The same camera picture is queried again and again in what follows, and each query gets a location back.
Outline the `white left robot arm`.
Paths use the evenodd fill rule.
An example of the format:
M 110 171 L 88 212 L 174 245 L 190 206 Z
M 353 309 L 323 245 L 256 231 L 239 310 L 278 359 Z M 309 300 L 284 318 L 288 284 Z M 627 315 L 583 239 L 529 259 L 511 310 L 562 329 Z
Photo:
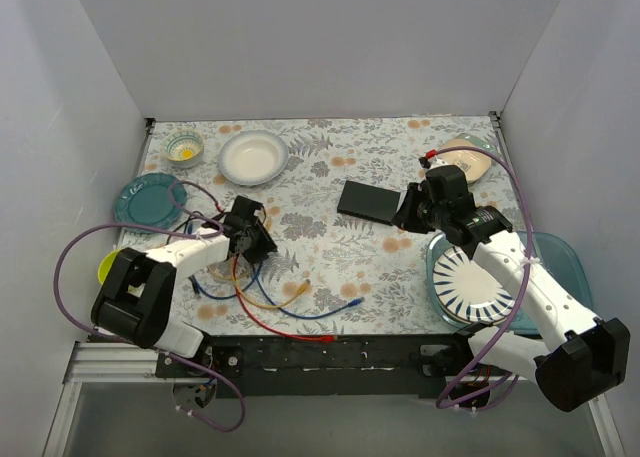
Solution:
M 91 321 L 140 348 L 178 355 L 193 377 L 213 363 L 204 333 L 170 316 L 174 287 L 206 267 L 241 256 L 263 262 L 277 250 L 262 222 L 264 206 L 239 196 L 219 220 L 194 228 L 184 238 L 151 249 L 124 248 L 116 255 L 91 311 Z

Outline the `black network switch box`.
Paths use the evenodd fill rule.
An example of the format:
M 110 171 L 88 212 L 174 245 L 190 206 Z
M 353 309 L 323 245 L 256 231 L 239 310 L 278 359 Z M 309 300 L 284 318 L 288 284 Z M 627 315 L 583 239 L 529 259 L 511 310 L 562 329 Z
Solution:
M 346 181 L 338 202 L 339 214 L 392 225 L 401 193 L 380 187 Z

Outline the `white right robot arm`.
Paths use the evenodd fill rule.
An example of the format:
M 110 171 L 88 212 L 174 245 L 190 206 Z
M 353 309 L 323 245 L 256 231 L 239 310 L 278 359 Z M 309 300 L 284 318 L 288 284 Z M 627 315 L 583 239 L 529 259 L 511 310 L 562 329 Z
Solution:
M 535 382 L 564 412 L 624 382 L 631 340 L 626 325 L 576 301 L 533 259 L 531 236 L 521 238 L 496 208 L 476 204 L 461 169 L 432 168 L 422 182 L 409 184 L 392 222 L 412 233 L 442 232 L 514 300 L 501 326 L 475 321 L 455 333 L 452 360 L 459 371 L 437 407 L 462 404 L 450 392 L 486 365 Z

